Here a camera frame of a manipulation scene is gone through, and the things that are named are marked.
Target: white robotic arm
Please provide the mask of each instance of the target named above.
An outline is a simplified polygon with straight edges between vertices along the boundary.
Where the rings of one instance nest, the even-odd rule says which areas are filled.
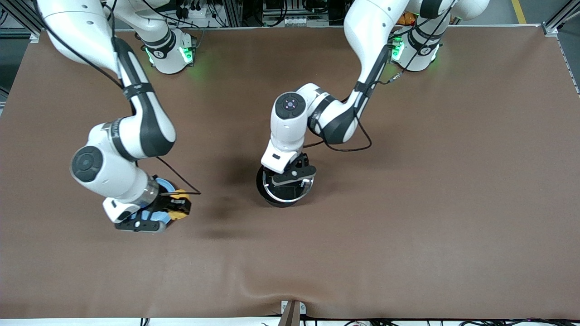
[[[71,174],[87,189],[107,197],[104,210],[118,229],[163,231],[171,221],[167,212],[188,213],[190,203],[180,205],[164,196],[176,191],[172,184],[149,177],[136,165],[139,159],[167,154],[176,140],[137,57],[125,41],[112,37],[99,0],[39,0],[38,9],[59,52],[85,63],[65,43],[97,66],[115,71],[135,111],[133,116],[93,127],[86,145],[72,158]]]
[[[470,16],[478,15],[488,0],[459,0],[460,8]],[[447,28],[449,9],[457,0],[355,0],[345,17],[345,36],[361,63],[361,74],[345,103],[315,84],[306,84],[296,92],[280,95],[274,102],[270,117],[271,135],[262,156],[262,167],[256,176],[256,186],[268,203],[288,207],[303,198],[311,189],[316,168],[309,165],[302,152],[304,133],[310,129],[326,144],[347,142],[358,125],[358,119],[372,95],[376,82],[392,55],[389,33],[405,9],[417,10],[429,19],[413,32],[423,37],[420,43],[409,36],[400,40],[400,53],[393,60],[406,70],[424,69],[433,59],[438,42]],[[428,23],[431,30],[424,30]],[[427,61],[415,57],[426,57]]]
[[[131,26],[141,41],[151,63],[164,74],[175,74],[191,65],[194,60],[193,39],[178,28],[169,28],[165,19],[147,4],[158,8],[170,0],[106,0],[105,10],[115,6],[113,14]]]

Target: black round object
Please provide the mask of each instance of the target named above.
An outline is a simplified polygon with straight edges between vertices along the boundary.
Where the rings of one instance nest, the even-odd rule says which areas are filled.
[[[262,176],[263,176],[264,172],[266,173],[266,178],[267,178],[266,180],[268,180],[269,182],[271,182],[272,176],[274,175],[274,172],[272,172],[270,170],[265,170],[263,166],[260,166],[260,169],[258,170],[258,174],[256,175],[256,187],[258,188],[258,192],[260,193],[260,195],[262,195],[262,197],[264,197],[264,199],[268,202],[268,204],[270,204],[274,207],[284,208],[284,207],[290,207],[298,202],[298,201],[282,202],[282,201],[276,200],[275,198],[272,198],[270,196],[270,194],[268,194],[268,192],[264,188],[264,185],[262,184]],[[302,188],[300,186],[301,184],[302,184],[302,182],[298,181],[298,182],[293,182],[293,183],[285,184],[283,186],[276,187],[277,191],[274,193],[274,195],[278,196],[279,198],[286,199],[286,200],[296,199],[296,198],[298,198],[298,196],[300,196],[300,195],[296,194],[296,191],[297,191],[297,189]]]
[[[72,158],[71,171],[82,182],[93,181],[103,166],[103,153],[95,146],[85,146]]]
[[[439,7],[443,0],[423,0],[419,8],[419,16],[427,19],[435,19],[440,16]]]
[[[281,119],[298,117],[306,110],[306,101],[302,95],[296,92],[288,92],[280,95],[275,102],[276,114]]]

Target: black arm band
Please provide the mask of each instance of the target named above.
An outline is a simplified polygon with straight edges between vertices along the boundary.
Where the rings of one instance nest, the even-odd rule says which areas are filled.
[[[125,95],[125,98],[127,98],[127,100],[130,100],[131,97],[137,96],[141,93],[147,93],[147,92],[155,92],[153,90],[153,86],[151,86],[151,84],[148,82],[135,84],[135,85],[129,85],[129,86],[123,88],[123,95]]]
[[[366,97],[371,97],[374,89],[372,87],[370,87],[368,84],[357,81],[357,83],[354,84],[354,91],[360,92]]]

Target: round joint cap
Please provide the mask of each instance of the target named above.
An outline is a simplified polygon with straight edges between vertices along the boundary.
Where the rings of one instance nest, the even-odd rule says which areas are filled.
[[[300,116],[306,110],[306,101],[296,92],[280,95],[275,103],[276,115],[281,119],[292,119]]]
[[[91,182],[103,166],[103,153],[95,146],[85,146],[77,151],[71,162],[71,172],[82,182]]]

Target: green led light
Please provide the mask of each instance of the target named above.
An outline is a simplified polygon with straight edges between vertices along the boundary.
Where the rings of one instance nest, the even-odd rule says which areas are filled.
[[[403,50],[405,49],[405,42],[403,42],[403,40],[401,39],[401,37],[395,37],[393,38],[393,53],[391,54],[391,57],[393,58],[393,60],[398,60],[401,58],[401,54],[403,53]]]
[[[190,48],[182,48],[181,46],[179,47],[179,52],[181,52],[182,56],[183,56],[183,60],[185,60],[186,63],[190,63],[191,61],[193,61],[193,55],[191,53],[191,49]]]
[[[149,52],[149,49],[145,48],[145,52],[147,52],[147,56],[149,56],[149,62],[153,64],[153,59],[151,58],[151,53]]]
[[[431,56],[431,61],[435,60],[435,57],[437,56],[437,50],[439,50],[439,44],[435,47],[435,50],[433,51],[433,56]]]

